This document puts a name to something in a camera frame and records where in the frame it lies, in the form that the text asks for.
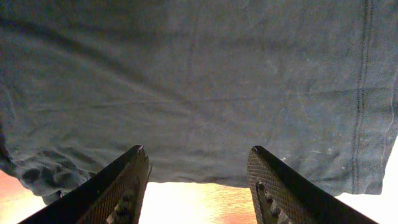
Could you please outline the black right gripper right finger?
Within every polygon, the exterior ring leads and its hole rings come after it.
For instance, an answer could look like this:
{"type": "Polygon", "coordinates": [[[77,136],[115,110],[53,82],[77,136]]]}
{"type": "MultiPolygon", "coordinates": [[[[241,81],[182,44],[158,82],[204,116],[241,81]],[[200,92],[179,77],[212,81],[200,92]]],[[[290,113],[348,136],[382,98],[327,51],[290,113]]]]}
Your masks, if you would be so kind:
{"type": "Polygon", "coordinates": [[[247,175],[260,224],[376,224],[261,146],[254,146],[249,153],[247,175]]]}

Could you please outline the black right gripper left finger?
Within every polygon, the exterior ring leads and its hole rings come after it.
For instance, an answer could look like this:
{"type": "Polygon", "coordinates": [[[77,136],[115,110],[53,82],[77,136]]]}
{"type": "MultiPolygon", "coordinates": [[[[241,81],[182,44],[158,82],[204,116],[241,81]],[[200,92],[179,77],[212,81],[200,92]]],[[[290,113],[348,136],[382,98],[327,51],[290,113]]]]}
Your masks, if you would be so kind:
{"type": "Polygon", "coordinates": [[[150,173],[144,147],[133,146],[90,180],[21,224],[138,224],[150,173]]]}

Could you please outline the dark teal shirt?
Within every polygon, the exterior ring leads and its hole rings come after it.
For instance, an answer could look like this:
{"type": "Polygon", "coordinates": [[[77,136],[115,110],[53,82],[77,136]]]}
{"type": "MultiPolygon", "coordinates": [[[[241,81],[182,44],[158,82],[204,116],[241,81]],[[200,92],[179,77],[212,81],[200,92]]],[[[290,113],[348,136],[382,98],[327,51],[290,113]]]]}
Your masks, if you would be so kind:
{"type": "Polygon", "coordinates": [[[379,194],[397,138],[397,2],[1,2],[1,169],[49,204],[134,145],[153,182],[246,186],[260,145],[379,194]]]}

